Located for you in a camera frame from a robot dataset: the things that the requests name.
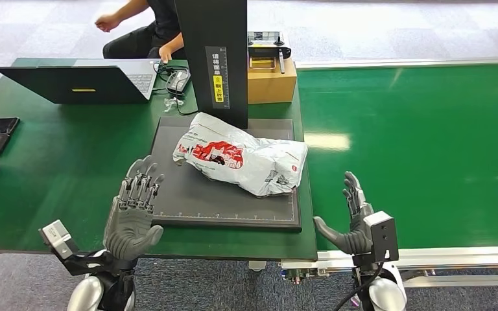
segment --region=yellow sticker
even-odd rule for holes
[[[71,89],[72,92],[96,92],[95,89]]]
[[[274,60],[251,60],[251,63],[274,63]]]
[[[215,102],[224,102],[222,92],[222,76],[213,76],[213,88],[215,89]]]

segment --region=black vertical stand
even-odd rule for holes
[[[247,128],[247,0],[175,0],[198,108]]]

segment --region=black shirt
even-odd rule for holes
[[[171,41],[180,33],[178,16],[174,0],[147,0],[154,11],[156,21],[156,35],[160,39]]]

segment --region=table leg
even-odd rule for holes
[[[249,262],[249,269],[259,272],[262,269],[266,268],[266,261],[250,261]]]

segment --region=black mat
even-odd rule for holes
[[[301,231],[298,196],[256,198],[237,185],[213,181],[195,167],[177,166],[172,152],[193,117],[161,117],[152,155],[165,174],[154,210],[155,224],[216,225]],[[255,137],[292,139],[291,120],[250,119]]]

